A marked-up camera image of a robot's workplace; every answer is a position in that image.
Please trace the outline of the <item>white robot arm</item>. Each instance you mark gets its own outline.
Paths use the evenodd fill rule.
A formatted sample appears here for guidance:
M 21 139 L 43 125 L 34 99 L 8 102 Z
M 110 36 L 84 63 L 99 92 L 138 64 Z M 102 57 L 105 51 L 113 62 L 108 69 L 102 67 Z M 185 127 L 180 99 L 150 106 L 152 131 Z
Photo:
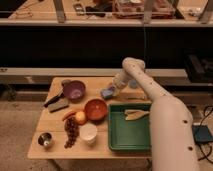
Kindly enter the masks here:
M 118 94 L 134 79 L 152 101 L 152 171 L 200 171 L 193 138 L 193 117 L 186 105 L 145 73 L 145 62 L 126 57 L 113 86 Z

